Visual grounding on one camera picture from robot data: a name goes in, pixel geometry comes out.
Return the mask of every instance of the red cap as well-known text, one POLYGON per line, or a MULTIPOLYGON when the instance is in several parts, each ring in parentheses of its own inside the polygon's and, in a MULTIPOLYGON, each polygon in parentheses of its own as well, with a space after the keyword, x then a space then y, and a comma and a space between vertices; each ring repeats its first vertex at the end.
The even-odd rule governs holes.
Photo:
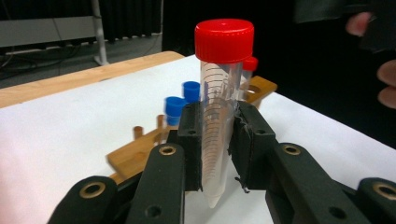
POLYGON ((245 71, 256 71, 258 63, 259 60, 257 60, 257 58, 250 56, 244 60, 243 69, 245 71))
POLYGON ((250 21, 216 19, 195 27, 195 55, 207 63, 241 63, 253 53, 250 21))

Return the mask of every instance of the cable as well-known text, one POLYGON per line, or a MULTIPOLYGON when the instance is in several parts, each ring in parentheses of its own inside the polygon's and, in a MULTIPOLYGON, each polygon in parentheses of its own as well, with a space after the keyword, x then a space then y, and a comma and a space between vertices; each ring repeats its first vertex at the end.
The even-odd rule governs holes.
POLYGON ((65 57, 62 57, 61 59, 57 60, 54 63, 47 63, 47 64, 40 64, 40 62, 38 62, 39 60, 32 60, 28 57, 15 55, 13 61, 10 61, 10 63, 8 63, 7 66, 0 68, 0 80, 9 77, 15 77, 26 72, 34 71, 36 69, 50 67, 55 64, 62 63, 63 61, 76 56, 80 48, 81 46, 73 47, 65 57))

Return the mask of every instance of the human hand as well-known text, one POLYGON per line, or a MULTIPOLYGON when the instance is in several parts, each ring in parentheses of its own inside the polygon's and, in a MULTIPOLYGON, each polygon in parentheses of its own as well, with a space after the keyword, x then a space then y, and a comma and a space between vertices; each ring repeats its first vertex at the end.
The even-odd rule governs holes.
MULTIPOLYGON (((362 12, 351 17, 346 23, 346 31, 352 35, 363 36, 370 18, 369 12, 362 12)), ((396 109, 396 60, 382 64, 376 74, 379 80, 389 85, 378 94, 378 101, 396 109)))

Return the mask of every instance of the screw hole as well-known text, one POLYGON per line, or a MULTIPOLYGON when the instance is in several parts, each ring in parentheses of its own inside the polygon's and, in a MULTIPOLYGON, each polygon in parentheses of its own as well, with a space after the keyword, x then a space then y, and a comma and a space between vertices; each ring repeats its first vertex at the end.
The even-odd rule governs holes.
POLYGON ((341 208, 330 207, 329 212, 336 218, 339 218, 339 219, 347 218, 347 214, 341 208))
POLYGON ((157 205, 152 205, 149 208, 146 209, 146 217, 160 217, 161 216, 161 207, 157 205))
POLYGON ((298 156, 301 153, 301 150, 297 147, 286 146, 286 147, 283 147, 283 150, 286 153, 293 155, 293 156, 298 156))
POLYGON ((257 130, 257 132, 256 132, 256 134, 265 134, 265 133, 266 133, 266 131, 263 130, 263 129, 259 129, 259 130, 257 130))

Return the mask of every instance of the white table surface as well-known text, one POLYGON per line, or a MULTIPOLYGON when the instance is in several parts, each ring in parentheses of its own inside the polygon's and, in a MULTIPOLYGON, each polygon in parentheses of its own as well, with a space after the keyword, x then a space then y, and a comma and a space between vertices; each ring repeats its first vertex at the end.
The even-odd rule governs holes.
MULTIPOLYGON (((46 223, 79 180, 111 175, 106 154, 155 129, 163 99, 199 81, 199 61, 186 57, 100 83, 0 109, 0 223, 46 223)), ((335 180, 356 188, 364 177, 396 182, 396 150, 277 93, 262 101, 279 142, 308 149, 335 180)), ((271 223, 264 191, 245 194, 233 180, 214 209, 201 192, 186 196, 185 223, 271 223)))

